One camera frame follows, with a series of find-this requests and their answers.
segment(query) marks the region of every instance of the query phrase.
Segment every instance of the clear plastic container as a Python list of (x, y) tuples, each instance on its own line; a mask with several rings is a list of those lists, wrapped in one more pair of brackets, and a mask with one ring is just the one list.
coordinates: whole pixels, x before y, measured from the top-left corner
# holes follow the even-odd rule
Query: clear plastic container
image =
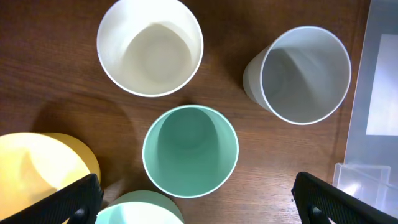
[(398, 0), (372, 0), (344, 164), (333, 185), (398, 218)]
[(336, 164), (333, 186), (398, 218), (398, 188), (388, 184), (388, 166)]

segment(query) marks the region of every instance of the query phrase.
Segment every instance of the brown wooden surface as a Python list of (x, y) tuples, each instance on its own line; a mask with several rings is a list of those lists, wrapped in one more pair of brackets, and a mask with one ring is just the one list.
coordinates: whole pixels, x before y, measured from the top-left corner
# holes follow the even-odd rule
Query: brown wooden surface
[[(158, 191), (141, 161), (156, 118), (178, 105), (207, 105), (235, 127), (239, 160), (216, 192), (172, 198), (186, 222), (299, 222), (290, 193), (296, 174), (331, 182), (344, 158), (369, 0), (183, 0), (201, 25), (205, 53), (192, 81), (161, 98), (131, 95), (101, 68), (96, 33), (113, 2), (0, 1), (0, 134), (60, 132), (81, 139), (98, 158), (107, 204), (132, 190)], [(241, 84), (257, 53), (301, 25), (336, 34), (353, 65), (343, 105), (310, 126), (278, 119), (253, 103)]]

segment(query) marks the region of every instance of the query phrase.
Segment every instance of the white cup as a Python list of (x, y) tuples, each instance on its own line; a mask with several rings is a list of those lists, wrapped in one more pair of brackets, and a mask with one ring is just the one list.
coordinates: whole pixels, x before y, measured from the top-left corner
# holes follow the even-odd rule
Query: white cup
[(178, 0), (120, 0), (99, 25), (97, 51), (106, 74), (123, 90), (165, 96), (198, 70), (203, 36)]
[(331, 32), (302, 26), (282, 34), (247, 65), (246, 94), (292, 124), (313, 124), (331, 115), (344, 100), (351, 63), (343, 43)]

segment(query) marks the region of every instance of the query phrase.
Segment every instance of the mint green cup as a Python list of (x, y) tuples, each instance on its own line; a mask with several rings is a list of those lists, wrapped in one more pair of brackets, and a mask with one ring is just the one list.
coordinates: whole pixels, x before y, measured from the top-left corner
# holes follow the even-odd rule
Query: mint green cup
[(97, 215), (95, 224), (169, 223), (183, 224), (178, 207), (164, 195), (148, 190), (124, 194)]
[(195, 198), (226, 182), (238, 154), (238, 137), (221, 113), (185, 105), (153, 123), (145, 137), (142, 160), (160, 190), (174, 197)]

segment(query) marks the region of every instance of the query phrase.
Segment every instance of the cup rim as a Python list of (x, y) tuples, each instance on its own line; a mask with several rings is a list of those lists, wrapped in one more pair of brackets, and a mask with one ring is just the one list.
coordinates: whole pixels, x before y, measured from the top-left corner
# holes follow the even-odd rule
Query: cup rim
[(167, 95), (169, 95), (169, 94), (172, 94), (172, 93), (178, 91), (179, 89), (181, 89), (182, 87), (184, 87), (184, 86), (193, 78), (193, 76), (194, 76), (194, 75), (196, 74), (196, 72), (198, 71), (199, 66), (200, 66), (200, 64), (201, 64), (201, 60), (202, 60), (202, 58), (203, 58), (203, 49), (204, 49), (203, 34), (202, 34), (202, 31), (201, 31), (201, 29), (200, 29), (200, 25), (199, 25), (198, 20), (196, 19), (195, 15), (193, 15), (192, 11), (189, 10), (189, 8), (188, 8), (186, 5), (184, 5), (182, 2), (180, 2), (180, 1), (178, 1), (178, 0), (169, 0), (169, 1), (176, 1), (177, 4), (181, 4), (181, 5), (183, 6), (183, 8), (184, 8), (184, 9), (189, 13), (189, 15), (192, 17), (192, 19), (193, 19), (193, 21), (194, 21), (194, 23), (195, 23), (195, 25), (196, 25), (196, 28), (197, 28), (197, 30), (199, 31), (199, 36), (200, 36), (200, 56), (199, 56), (198, 64), (196, 65), (196, 67), (195, 67), (195, 69), (193, 70), (192, 74), (191, 74), (181, 85), (179, 85), (178, 87), (174, 88), (173, 90), (169, 90), (169, 91), (166, 91), (166, 92), (164, 92), (164, 93), (157, 93), (157, 94), (139, 93), (139, 92), (132, 91), (132, 90), (130, 90), (130, 89), (128, 89), (128, 88), (122, 86), (122, 84), (118, 83), (118, 82), (112, 77), (112, 75), (108, 72), (108, 70), (107, 70), (106, 67), (104, 66), (104, 63), (103, 63), (103, 61), (102, 61), (102, 58), (101, 58), (101, 55), (100, 55), (100, 51), (99, 51), (100, 48), (99, 48), (98, 39), (99, 39), (99, 36), (100, 36), (100, 32), (102, 31), (102, 28), (103, 28), (103, 26), (104, 26), (104, 25), (103, 25), (103, 24), (104, 24), (104, 20), (109, 16), (110, 11), (111, 11), (114, 7), (116, 7), (117, 4), (121, 4), (121, 2), (123, 2), (123, 1), (129, 1), (129, 0), (118, 0), (118, 1), (116, 1), (116, 2), (105, 12), (105, 15), (102, 17), (101, 22), (100, 22), (99, 27), (98, 27), (97, 36), (96, 36), (96, 48), (97, 48), (97, 56), (98, 56), (98, 59), (99, 59), (99, 62), (100, 62), (100, 64), (101, 64), (102, 69), (105, 71), (106, 75), (112, 80), (112, 82), (115, 83), (118, 87), (120, 87), (122, 90), (124, 90), (124, 91), (126, 91), (126, 92), (128, 92), (128, 93), (131, 93), (131, 94), (134, 94), (134, 95), (137, 95), (137, 96), (150, 97), (150, 98), (152, 98), (152, 97), (161, 97), (161, 96), (167, 96)]
[(179, 223), (183, 224), (183, 221), (181, 221), (181, 219), (180, 219), (178, 216), (176, 216), (173, 212), (171, 212), (170, 210), (168, 210), (168, 209), (166, 209), (166, 208), (164, 208), (164, 207), (161, 207), (161, 206), (159, 206), (159, 205), (156, 205), (156, 204), (153, 204), (153, 203), (148, 203), (148, 202), (122, 202), (122, 203), (119, 203), (119, 204), (116, 204), (116, 205), (111, 205), (110, 207), (106, 207), (106, 208), (102, 209), (101, 211), (99, 211), (98, 214), (97, 214), (97, 219), (98, 219), (98, 216), (102, 215), (103, 213), (105, 213), (105, 212), (107, 212), (107, 211), (110, 211), (111, 209), (116, 209), (116, 208), (118, 208), (118, 207), (124, 207), (124, 206), (126, 206), (126, 205), (128, 205), (128, 204), (138, 204), (138, 205), (139, 205), (139, 204), (146, 204), (146, 205), (152, 205), (152, 206), (156, 207), (156, 208), (159, 209), (159, 210), (167, 211), (167, 212), (170, 214), (170, 216), (173, 216), (173, 217), (175, 218), (175, 221), (178, 220)]
[[(321, 118), (318, 118), (314, 121), (309, 121), (309, 122), (296, 122), (296, 121), (291, 121), (289, 119), (284, 118), (282, 115), (280, 115), (278, 112), (276, 112), (273, 107), (271, 106), (271, 104), (268, 102), (268, 99), (266, 98), (266, 94), (264, 93), (264, 87), (262, 84), (262, 76), (263, 76), (263, 69), (264, 69), (264, 64), (267, 60), (267, 57), (269, 55), (269, 52), (274, 48), (275, 44), (278, 43), (278, 41), (280, 39), (282, 39), (283, 37), (285, 37), (287, 34), (299, 30), (299, 29), (318, 29), (321, 30), (327, 34), (329, 34), (331, 37), (333, 37), (337, 43), (340, 45), (340, 47), (343, 49), (345, 56), (346, 56), (346, 60), (348, 61), (348, 82), (347, 82), (347, 86), (346, 86), (346, 90), (344, 92), (343, 97), (341, 97), (341, 100), (339, 101), (339, 103), (326, 115), (324, 115)], [(259, 76), (259, 83), (260, 83), (260, 89), (261, 89), (261, 94), (262, 94), (262, 98), (264, 99), (264, 101), (266, 102), (268, 108), (271, 110), (271, 112), (273, 112), (278, 118), (290, 123), (290, 124), (296, 124), (296, 125), (308, 125), (308, 124), (315, 124), (319, 121), (324, 120), (325, 118), (329, 117), (333, 112), (335, 112), (337, 110), (337, 108), (341, 105), (341, 103), (343, 102), (343, 100), (345, 99), (349, 86), (351, 84), (351, 77), (352, 77), (352, 71), (351, 71), (351, 60), (349, 59), (349, 55), (348, 52), (344, 46), (344, 44), (341, 42), (341, 40), (339, 38), (337, 38), (337, 36), (335, 34), (333, 34), (332, 32), (322, 28), (322, 27), (317, 27), (317, 26), (299, 26), (299, 27), (295, 27), (293, 29), (290, 29), (286, 32), (284, 32), (282, 35), (280, 35), (278, 38), (276, 38), (275, 41), (273, 41), (273, 43), (268, 47), (266, 54), (264, 55), (264, 58), (262, 59), (262, 63), (261, 63), (261, 69), (260, 69), (260, 76)]]
[[(176, 194), (173, 194), (173, 193), (171, 193), (171, 192), (169, 192), (169, 191), (163, 189), (163, 188), (162, 188), (159, 184), (157, 184), (157, 183), (153, 180), (153, 178), (150, 176), (150, 174), (149, 174), (149, 172), (148, 172), (148, 169), (147, 169), (147, 165), (146, 165), (146, 163), (145, 163), (145, 148), (146, 148), (146, 142), (147, 142), (147, 138), (148, 138), (148, 136), (149, 136), (149, 133), (152, 131), (152, 129), (155, 127), (155, 125), (156, 125), (162, 118), (164, 118), (165, 116), (167, 116), (167, 115), (173, 113), (174, 111), (177, 111), (177, 110), (180, 110), (180, 109), (184, 109), (184, 108), (200, 108), (200, 109), (209, 110), (209, 111), (211, 111), (211, 112), (217, 114), (220, 118), (223, 118), (224, 121), (225, 121), (225, 122), (229, 125), (229, 127), (231, 128), (231, 130), (232, 130), (232, 132), (233, 132), (233, 134), (234, 134), (235, 143), (236, 143), (236, 158), (235, 158), (235, 161), (234, 161), (234, 165), (232, 166), (231, 171), (230, 171), (229, 174), (225, 177), (225, 179), (224, 179), (220, 184), (218, 184), (215, 188), (213, 188), (213, 189), (211, 189), (211, 190), (209, 190), (209, 191), (207, 191), (207, 192), (205, 192), (205, 193), (202, 193), (202, 194), (199, 194), (199, 195), (192, 195), (192, 196), (181, 196), (181, 195), (176, 195)], [(225, 117), (224, 115), (222, 115), (222, 114), (221, 114), (220, 112), (218, 112), (217, 110), (214, 110), (213, 108), (210, 108), (210, 107), (208, 107), (208, 106), (203, 106), (203, 105), (183, 105), (183, 106), (178, 106), (178, 107), (172, 108), (171, 110), (166, 111), (164, 114), (162, 114), (160, 117), (158, 117), (158, 118), (156, 119), (156, 121), (150, 126), (150, 128), (149, 128), (149, 130), (148, 130), (148, 132), (147, 132), (147, 134), (146, 134), (146, 136), (145, 136), (144, 144), (143, 144), (143, 146), (142, 146), (142, 163), (144, 164), (145, 172), (147, 173), (148, 177), (150, 178), (150, 181), (152, 181), (152, 183), (154, 183), (155, 186), (156, 186), (157, 188), (159, 188), (161, 191), (163, 191), (163, 192), (165, 192), (165, 193), (167, 193), (167, 194), (169, 194), (169, 195), (171, 195), (171, 196), (179, 197), (179, 198), (197, 198), (197, 197), (202, 197), (202, 196), (208, 195), (208, 194), (214, 192), (215, 190), (217, 190), (218, 188), (220, 188), (220, 187), (229, 179), (229, 177), (231, 176), (231, 174), (232, 174), (233, 171), (235, 170), (236, 163), (238, 162), (238, 157), (239, 157), (239, 142), (238, 142), (238, 136), (236, 135), (236, 131), (235, 131), (235, 129), (233, 128), (232, 124), (228, 121), (228, 119), (226, 119), (226, 117)]]
[(84, 162), (84, 160), (75, 152), (75, 150), (73, 150), (71, 147), (69, 147), (68, 145), (66, 145), (65, 143), (61, 142), (60, 140), (53, 138), (51, 136), (45, 135), (45, 133), (35, 133), (35, 132), (16, 132), (16, 133), (9, 133), (9, 134), (4, 134), (2, 136), (0, 136), (0, 141), (3, 141), (3, 139), (7, 139), (7, 138), (29, 138), (29, 137), (35, 137), (37, 139), (39, 139), (40, 142), (42, 141), (52, 141), (52, 142), (56, 142), (58, 145), (63, 147), (63, 151), (65, 149), (67, 149), (67, 151), (71, 154), (73, 154), (76, 159), (78, 159), (79, 161), (81, 161), (84, 164), (84, 167), (86, 168), (86, 175), (90, 174), (90, 170), (88, 169), (86, 163)]

